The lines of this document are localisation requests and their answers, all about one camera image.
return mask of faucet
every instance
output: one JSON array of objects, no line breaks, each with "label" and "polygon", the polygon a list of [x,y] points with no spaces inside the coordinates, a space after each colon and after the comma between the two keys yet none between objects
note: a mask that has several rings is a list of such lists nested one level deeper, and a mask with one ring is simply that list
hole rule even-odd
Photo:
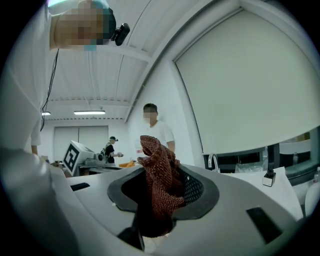
[{"label": "faucet", "polygon": [[213,171],[217,172],[217,173],[220,173],[220,169],[218,167],[218,158],[215,154],[210,154],[209,155],[209,159],[208,159],[208,167],[209,168],[212,168],[212,159],[214,161],[214,166],[215,166],[215,169]]}]

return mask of roller blind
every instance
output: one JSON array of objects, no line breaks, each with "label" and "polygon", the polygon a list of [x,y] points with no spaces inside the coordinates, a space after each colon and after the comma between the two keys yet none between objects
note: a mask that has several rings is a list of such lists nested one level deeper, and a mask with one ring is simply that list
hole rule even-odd
[{"label": "roller blind", "polygon": [[78,142],[78,127],[55,127],[53,139],[54,160],[62,161],[70,141]]},{"label": "roller blind", "polygon": [[107,126],[79,127],[79,143],[84,144],[95,153],[100,153],[108,141]]},{"label": "roller blind", "polygon": [[176,62],[205,154],[252,150],[320,125],[320,80],[298,46],[242,11]]}]

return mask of white t-shirt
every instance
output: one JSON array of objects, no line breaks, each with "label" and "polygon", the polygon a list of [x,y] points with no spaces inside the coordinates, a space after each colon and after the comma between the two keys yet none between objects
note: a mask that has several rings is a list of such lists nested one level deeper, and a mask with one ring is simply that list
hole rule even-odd
[{"label": "white t-shirt", "polygon": [[146,128],[146,134],[144,135],[157,138],[160,143],[166,147],[168,147],[168,142],[174,141],[174,135],[170,127],[162,121],[157,121],[156,124],[152,127],[148,125],[148,127]]},{"label": "white t-shirt", "polygon": [[44,5],[8,56],[0,79],[0,147],[31,150],[31,145],[41,143],[41,107],[49,87],[50,27],[51,15]]}]

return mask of red mesh cloth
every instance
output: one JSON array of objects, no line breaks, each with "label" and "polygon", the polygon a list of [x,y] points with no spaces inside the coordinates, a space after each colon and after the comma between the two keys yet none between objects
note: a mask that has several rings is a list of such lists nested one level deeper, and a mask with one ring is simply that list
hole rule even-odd
[{"label": "red mesh cloth", "polygon": [[137,159],[146,171],[145,198],[138,206],[139,228],[143,236],[155,238],[172,230],[174,210],[185,206],[177,171],[180,161],[154,137],[141,136],[140,142],[147,157]]}]

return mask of person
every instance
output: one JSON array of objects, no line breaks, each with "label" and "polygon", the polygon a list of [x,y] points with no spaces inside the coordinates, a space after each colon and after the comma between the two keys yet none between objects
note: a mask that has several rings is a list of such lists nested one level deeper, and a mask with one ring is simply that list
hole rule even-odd
[{"label": "person", "polygon": [[111,136],[109,139],[109,143],[107,143],[104,147],[104,155],[106,157],[106,162],[108,166],[116,166],[115,157],[122,158],[124,155],[121,152],[115,153],[114,144],[118,140],[116,137]]},{"label": "person", "polygon": [[158,107],[155,104],[148,103],[143,107],[143,119],[148,124],[144,135],[157,138],[163,146],[175,152],[174,135],[166,123],[158,120]]},{"label": "person", "polygon": [[79,0],[76,8],[57,15],[49,13],[48,3],[40,8],[20,34],[2,71],[0,147],[38,154],[50,50],[105,45],[115,23],[106,0]]}]

